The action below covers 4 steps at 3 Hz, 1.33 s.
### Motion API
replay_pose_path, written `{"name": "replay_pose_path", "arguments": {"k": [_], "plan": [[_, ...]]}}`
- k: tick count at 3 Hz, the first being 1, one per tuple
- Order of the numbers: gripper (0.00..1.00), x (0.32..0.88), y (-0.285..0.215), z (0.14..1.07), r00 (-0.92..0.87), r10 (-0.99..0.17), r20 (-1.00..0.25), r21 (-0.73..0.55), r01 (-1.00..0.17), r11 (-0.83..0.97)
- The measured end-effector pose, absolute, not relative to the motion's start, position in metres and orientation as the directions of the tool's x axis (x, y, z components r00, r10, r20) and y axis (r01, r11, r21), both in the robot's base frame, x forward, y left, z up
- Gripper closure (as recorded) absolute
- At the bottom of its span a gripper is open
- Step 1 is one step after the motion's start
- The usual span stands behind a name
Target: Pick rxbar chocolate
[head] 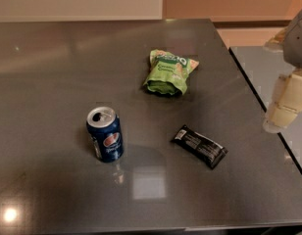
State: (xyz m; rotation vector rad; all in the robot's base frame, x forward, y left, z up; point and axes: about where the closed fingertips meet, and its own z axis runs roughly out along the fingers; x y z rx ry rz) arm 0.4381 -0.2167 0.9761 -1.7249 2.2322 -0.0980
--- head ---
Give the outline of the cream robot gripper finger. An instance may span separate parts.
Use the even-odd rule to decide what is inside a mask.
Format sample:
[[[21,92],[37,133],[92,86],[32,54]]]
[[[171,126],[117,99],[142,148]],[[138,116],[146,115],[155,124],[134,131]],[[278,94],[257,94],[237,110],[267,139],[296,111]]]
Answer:
[[[302,69],[297,68],[291,74],[278,77],[263,127],[269,133],[279,133],[292,124],[301,112]]]

